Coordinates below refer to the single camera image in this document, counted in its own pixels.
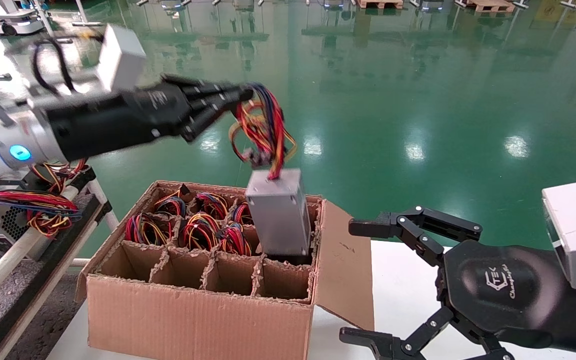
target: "cardboard box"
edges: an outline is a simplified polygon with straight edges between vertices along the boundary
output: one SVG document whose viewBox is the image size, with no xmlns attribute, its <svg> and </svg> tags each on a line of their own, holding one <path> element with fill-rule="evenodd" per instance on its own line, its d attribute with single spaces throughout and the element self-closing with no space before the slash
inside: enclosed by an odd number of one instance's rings
<svg viewBox="0 0 576 360">
<path fill-rule="evenodd" d="M 306 264 L 267 257 L 253 225 L 244 226 L 257 250 L 250 257 L 179 248 L 179 216 L 165 246 L 124 240 L 127 219 L 181 185 L 154 182 L 80 273 L 89 346 L 161 360 L 304 360 L 314 306 L 374 329 L 370 239 L 349 235 L 350 215 L 320 196 L 306 199 L 314 229 Z M 245 200 L 242 188 L 185 186 L 190 212 L 197 192 L 224 196 L 230 213 Z"/>
</svg>

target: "blue indicator light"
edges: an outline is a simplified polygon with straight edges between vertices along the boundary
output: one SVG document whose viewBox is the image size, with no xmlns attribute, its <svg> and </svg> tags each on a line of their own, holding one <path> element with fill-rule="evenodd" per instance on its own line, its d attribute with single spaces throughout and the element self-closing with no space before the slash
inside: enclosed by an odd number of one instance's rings
<svg viewBox="0 0 576 360">
<path fill-rule="evenodd" d="M 10 146 L 10 155 L 13 158 L 19 160 L 20 162 L 25 162 L 30 159 L 30 151 L 22 145 L 12 145 Z"/>
</svg>

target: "black wire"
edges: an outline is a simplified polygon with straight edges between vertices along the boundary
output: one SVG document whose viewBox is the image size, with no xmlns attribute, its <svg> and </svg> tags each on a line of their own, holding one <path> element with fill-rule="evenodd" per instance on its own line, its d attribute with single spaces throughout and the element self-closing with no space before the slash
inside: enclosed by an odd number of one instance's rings
<svg viewBox="0 0 576 360">
<path fill-rule="evenodd" d="M 32 75 L 34 76 L 34 79 L 37 80 L 37 83 L 41 85 L 42 88 L 46 89 L 47 91 L 50 91 L 56 96 L 62 96 L 62 94 L 60 94 L 59 91 L 57 91 L 56 87 L 54 87 L 51 84 L 48 84 L 48 82 L 44 80 L 42 73 L 39 71 L 39 62 L 37 61 L 37 59 L 39 58 L 39 50 L 41 49 L 41 47 L 42 43 L 37 43 L 34 46 L 34 50 L 32 51 L 32 60 L 30 60 L 30 64 L 32 65 Z"/>
<path fill-rule="evenodd" d="M 52 47 L 57 51 L 57 57 L 59 59 L 59 69 L 61 70 L 61 76 L 63 77 L 63 82 L 66 84 L 66 87 L 71 92 L 77 92 L 77 90 L 75 90 L 75 86 L 73 85 L 73 78 L 71 78 L 71 74 L 68 71 L 68 66 L 66 66 L 66 58 L 64 57 L 64 50 L 62 49 L 62 46 L 54 38 L 46 38 L 41 41 L 41 44 L 45 43 L 51 44 Z"/>
</svg>

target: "white table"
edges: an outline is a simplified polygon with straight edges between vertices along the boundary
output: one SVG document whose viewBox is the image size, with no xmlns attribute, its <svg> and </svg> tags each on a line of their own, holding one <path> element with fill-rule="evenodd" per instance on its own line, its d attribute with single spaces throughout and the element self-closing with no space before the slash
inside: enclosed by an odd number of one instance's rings
<svg viewBox="0 0 576 360">
<path fill-rule="evenodd" d="M 406 338 L 436 310 L 435 278 L 431 268 L 402 243 L 372 242 L 372 292 L 375 330 Z M 348 323 L 315 307 L 312 321 L 309 360 L 373 360 L 371 351 L 339 341 L 339 328 Z M 90 348 L 88 341 L 88 304 L 84 303 L 57 342 L 48 360 L 140 360 Z M 576 360 L 576 353 L 562 350 L 533 350 L 504 343 L 517 360 Z M 466 340 L 448 326 L 425 347 L 428 360 L 463 360 L 483 355 L 482 347 Z"/>
</svg>

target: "colorful wires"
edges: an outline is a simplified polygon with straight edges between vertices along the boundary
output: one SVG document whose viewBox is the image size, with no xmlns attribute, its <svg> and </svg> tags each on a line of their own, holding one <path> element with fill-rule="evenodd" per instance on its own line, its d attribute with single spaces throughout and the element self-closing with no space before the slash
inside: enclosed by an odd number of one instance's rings
<svg viewBox="0 0 576 360">
<path fill-rule="evenodd" d="M 284 162 L 297 152 L 295 139 L 284 127 L 284 112 L 275 96 L 262 84 L 249 84 L 254 91 L 254 97 L 237 105 L 234 123 L 228 131 L 232 149 L 242 162 L 250 162 L 253 167 L 270 165 L 268 180 L 279 178 Z M 235 145 L 237 132 L 244 134 L 256 146 L 256 153 L 247 149 L 241 153 Z M 284 138 L 292 143 L 286 153 Z"/>
<path fill-rule="evenodd" d="M 27 224 L 48 238 L 82 218 L 82 212 L 72 201 L 47 191 L 2 190 L 0 205 L 26 210 Z"/>
<path fill-rule="evenodd" d="M 188 219 L 188 223 L 183 227 L 181 237 L 183 244 L 188 249 L 211 250 L 219 246 L 217 240 L 217 221 L 206 212 L 197 212 Z"/>
<path fill-rule="evenodd" d="M 186 216 L 186 203 L 179 196 L 167 196 L 157 203 L 158 207 L 155 211 L 158 213 Z"/>
<path fill-rule="evenodd" d="M 30 165 L 29 168 L 34 175 L 52 184 L 48 189 L 49 192 L 61 194 L 66 188 L 66 185 L 68 185 L 68 183 L 73 180 L 78 173 L 88 167 L 86 164 L 87 160 L 88 159 L 81 159 L 75 166 L 72 166 L 71 162 L 68 162 L 67 164 L 62 164 L 61 162 L 44 162 L 41 166 L 43 166 L 46 173 L 48 173 L 48 177 L 44 176 L 36 164 Z"/>
<path fill-rule="evenodd" d="M 201 209 L 217 218 L 226 219 L 228 214 L 228 203 L 221 195 L 215 193 L 198 193 L 196 198 L 201 201 Z"/>
<path fill-rule="evenodd" d="M 242 202 L 237 205 L 237 208 L 232 213 L 232 221 L 245 225 L 254 225 L 247 202 Z"/>
<path fill-rule="evenodd" d="M 250 245 L 244 238 L 242 224 L 231 223 L 227 228 L 221 231 L 221 240 L 219 242 L 221 250 L 226 253 L 251 256 Z"/>
<path fill-rule="evenodd" d="M 126 240 L 138 244 L 162 246 L 172 233 L 172 225 L 167 223 L 167 232 L 162 230 L 155 219 L 140 212 L 128 219 L 126 223 Z"/>
</svg>

